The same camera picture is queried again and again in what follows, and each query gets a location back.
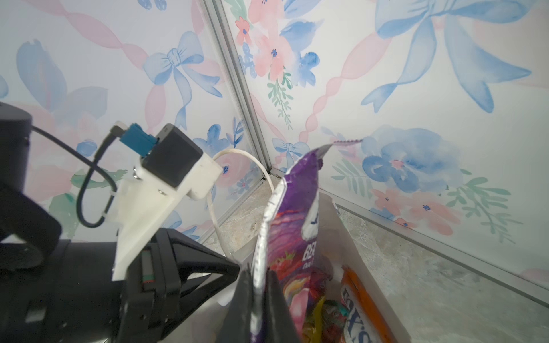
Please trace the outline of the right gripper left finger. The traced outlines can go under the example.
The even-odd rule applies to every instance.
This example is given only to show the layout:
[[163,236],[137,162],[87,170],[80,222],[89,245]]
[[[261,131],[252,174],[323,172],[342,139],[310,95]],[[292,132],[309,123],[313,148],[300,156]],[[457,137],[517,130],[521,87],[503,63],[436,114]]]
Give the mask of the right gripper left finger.
[[222,323],[216,343],[249,343],[253,303],[252,273],[250,268],[241,271],[230,306]]

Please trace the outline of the purple snack packet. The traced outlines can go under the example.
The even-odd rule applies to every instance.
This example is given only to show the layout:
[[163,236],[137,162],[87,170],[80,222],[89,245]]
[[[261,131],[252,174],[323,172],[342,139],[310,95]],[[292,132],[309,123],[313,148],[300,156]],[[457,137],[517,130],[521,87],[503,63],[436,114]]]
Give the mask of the purple snack packet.
[[332,147],[356,141],[335,141],[306,151],[285,172],[265,209],[252,260],[253,303],[251,342],[264,341],[264,301],[267,271],[276,272],[284,298],[302,342],[308,314],[325,297],[328,277],[314,266],[320,227],[319,174]]

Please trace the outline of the floral paper gift bag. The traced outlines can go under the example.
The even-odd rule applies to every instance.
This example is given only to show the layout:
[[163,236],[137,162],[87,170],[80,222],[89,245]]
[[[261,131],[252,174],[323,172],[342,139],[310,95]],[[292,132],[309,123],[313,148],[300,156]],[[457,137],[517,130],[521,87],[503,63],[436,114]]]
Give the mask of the floral paper gift bag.
[[[411,340],[409,333],[366,267],[349,231],[340,218],[337,205],[330,196],[320,191],[320,187],[319,192],[320,227],[314,266],[327,274],[328,279],[322,285],[325,298],[342,303],[340,292],[343,267],[350,267],[357,273],[365,289],[373,298],[397,342],[409,342]],[[252,271],[252,261],[241,271],[246,268],[250,268]]]

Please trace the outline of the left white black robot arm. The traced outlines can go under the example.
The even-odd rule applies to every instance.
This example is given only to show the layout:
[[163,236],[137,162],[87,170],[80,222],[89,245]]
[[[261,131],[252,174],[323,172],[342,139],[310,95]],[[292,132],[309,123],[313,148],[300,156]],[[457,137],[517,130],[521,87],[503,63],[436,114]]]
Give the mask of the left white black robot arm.
[[61,223],[24,194],[31,115],[1,105],[1,341],[159,342],[232,284],[239,266],[163,227],[182,198],[206,197],[220,166],[168,124],[151,136],[136,124],[111,128],[140,160],[117,184],[103,220],[120,225],[115,242],[74,243]]

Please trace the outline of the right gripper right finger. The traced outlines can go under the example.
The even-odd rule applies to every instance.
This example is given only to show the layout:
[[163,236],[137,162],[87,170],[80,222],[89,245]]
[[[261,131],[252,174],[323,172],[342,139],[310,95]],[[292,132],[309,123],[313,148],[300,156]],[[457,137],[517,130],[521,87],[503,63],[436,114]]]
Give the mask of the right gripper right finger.
[[300,343],[295,324],[284,298],[276,272],[267,271],[264,301],[264,341],[267,343]]

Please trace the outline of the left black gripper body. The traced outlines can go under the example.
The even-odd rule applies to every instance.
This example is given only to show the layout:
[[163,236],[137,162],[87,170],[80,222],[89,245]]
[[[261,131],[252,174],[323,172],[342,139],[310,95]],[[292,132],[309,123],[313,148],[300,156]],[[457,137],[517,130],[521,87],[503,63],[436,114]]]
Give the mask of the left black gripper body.
[[227,257],[165,228],[118,281],[115,250],[106,242],[57,245],[31,293],[27,342],[158,342],[240,272]]

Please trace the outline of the green Fox's candy bag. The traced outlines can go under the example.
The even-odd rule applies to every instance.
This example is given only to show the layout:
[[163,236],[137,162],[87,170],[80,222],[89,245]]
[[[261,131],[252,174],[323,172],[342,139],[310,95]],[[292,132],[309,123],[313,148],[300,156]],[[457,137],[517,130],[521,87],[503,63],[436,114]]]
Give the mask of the green Fox's candy bag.
[[348,309],[336,300],[322,297],[307,315],[302,330],[302,342],[344,342],[343,329]]

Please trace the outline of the orange Fox's candy bag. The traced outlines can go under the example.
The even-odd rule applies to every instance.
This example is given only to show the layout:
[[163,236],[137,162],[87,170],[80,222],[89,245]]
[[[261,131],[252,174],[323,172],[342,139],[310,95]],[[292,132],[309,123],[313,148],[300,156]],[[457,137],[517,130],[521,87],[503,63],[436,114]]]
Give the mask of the orange Fox's candy bag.
[[357,273],[348,266],[343,267],[340,294],[348,312],[340,342],[397,342]]

